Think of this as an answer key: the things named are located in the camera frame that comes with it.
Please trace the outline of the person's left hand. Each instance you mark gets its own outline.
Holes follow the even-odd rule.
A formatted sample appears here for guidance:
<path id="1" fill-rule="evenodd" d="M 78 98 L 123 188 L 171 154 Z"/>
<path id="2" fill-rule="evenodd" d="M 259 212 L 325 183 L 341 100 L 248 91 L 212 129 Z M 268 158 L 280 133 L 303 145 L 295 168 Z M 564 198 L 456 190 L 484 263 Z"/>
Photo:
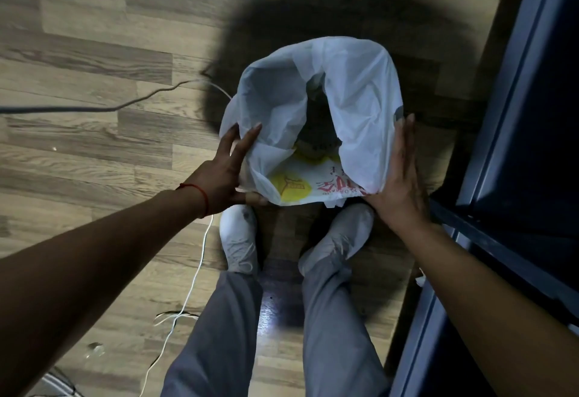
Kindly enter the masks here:
<path id="1" fill-rule="evenodd" d="M 234 143 L 230 157 L 204 161 L 177 189 L 199 194 L 199 217 L 220 213 L 235 205 L 235 191 L 240 185 L 242 163 L 262 129 L 257 123 Z"/>

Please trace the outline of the person's right hand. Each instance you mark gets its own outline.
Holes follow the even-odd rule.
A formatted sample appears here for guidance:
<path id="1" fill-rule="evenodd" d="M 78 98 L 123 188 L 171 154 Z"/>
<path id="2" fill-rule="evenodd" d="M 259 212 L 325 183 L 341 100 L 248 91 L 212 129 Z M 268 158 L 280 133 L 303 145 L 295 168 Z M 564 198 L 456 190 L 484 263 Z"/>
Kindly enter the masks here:
<path id="1" fill-rule="evenodd" d="M 416 163 L 415 115 L 402 117 L 394 124 L 394 138 L 387 178 L 392 206 L 377 212 L 399 237 L 430 221 L 427 194 Z"/>

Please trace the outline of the white plastic bag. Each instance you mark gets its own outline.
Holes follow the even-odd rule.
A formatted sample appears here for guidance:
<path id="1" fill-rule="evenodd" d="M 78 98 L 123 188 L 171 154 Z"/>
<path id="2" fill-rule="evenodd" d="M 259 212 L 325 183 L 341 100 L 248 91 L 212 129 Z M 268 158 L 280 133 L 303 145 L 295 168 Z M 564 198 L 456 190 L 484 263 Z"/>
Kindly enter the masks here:
<path id="1" fill-rule="evenodd" d="M 245 68 L 220 137 L 234 125 L 243 137 L 261 123 L 243 161 L 241 189 L 278 206 L 334 208 L 383 188 L 402 115 L 399 78 L 383 46 L 322 37 Z"/>

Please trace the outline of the person's left forearm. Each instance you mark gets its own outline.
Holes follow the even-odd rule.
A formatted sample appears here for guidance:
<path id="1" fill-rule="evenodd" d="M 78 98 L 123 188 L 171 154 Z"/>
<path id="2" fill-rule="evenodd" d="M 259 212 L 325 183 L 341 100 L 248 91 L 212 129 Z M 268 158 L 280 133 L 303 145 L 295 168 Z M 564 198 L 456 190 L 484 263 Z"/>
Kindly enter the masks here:
<path id="1" fill-rule="evenodd" d="M 177 232 L 199 194 L 162 191 L 0 259 L 0 397 L 22 397 Z"/>

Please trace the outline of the person's right forearm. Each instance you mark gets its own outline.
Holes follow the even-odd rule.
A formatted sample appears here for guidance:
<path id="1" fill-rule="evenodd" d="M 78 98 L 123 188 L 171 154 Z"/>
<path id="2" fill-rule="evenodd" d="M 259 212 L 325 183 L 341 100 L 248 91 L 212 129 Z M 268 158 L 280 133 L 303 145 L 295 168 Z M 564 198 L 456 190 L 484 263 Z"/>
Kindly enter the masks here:
<path id="1" fill-rule="evenodd" d="M 579 337 L 423 218 L 392 226 L 497 397 L 579 397 Z"/>

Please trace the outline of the white shoe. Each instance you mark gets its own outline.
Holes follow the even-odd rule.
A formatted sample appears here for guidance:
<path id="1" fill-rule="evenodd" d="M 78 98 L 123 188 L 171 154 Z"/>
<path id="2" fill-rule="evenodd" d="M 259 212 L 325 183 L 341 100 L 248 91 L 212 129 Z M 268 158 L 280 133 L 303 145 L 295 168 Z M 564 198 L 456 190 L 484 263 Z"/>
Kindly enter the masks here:
<path id="1" fill-rule="evenodd" d="M 221 214 L 220 239 L 228 271 L 257 276 L 257 219 L 248 205 L 233 205 Z"/>
<path id="2" fill-rule="evenodd" d="M 318 262 L 329 256 L 349 260 L 369 240 L 374 219 L 375 212 L 366 203 L 355 203 L 341 210 L 323 238 L 300 256 L 300 274 L 306 276 Z"/>

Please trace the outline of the grey trousers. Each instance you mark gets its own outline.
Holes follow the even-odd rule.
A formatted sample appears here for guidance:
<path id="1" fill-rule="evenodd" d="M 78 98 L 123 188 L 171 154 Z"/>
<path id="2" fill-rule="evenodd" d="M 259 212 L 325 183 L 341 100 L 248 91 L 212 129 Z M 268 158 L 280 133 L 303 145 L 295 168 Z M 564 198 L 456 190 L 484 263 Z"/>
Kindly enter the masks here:
<path id="1" fill-rule="evenodd" d="M 306 397 L 385 397 L 390 389 L 353 305 L 351 268 L 324 257 L 302 282 Z M 263 297 L 255 276 L 223 271 L 187 343 L 170 365 L 160 397 L 248 397 Z"/>

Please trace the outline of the grey metal object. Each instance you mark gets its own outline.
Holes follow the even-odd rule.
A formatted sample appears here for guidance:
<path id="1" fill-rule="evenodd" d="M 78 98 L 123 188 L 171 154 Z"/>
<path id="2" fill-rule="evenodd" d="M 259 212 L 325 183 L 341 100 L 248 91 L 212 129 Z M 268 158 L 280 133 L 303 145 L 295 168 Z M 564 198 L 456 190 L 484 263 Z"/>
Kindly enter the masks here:
<path id="1" fill-rule="evenodd" d="M 27 397 L 86 397 L 73 381 L 57 366 L 39 380 Z"/>

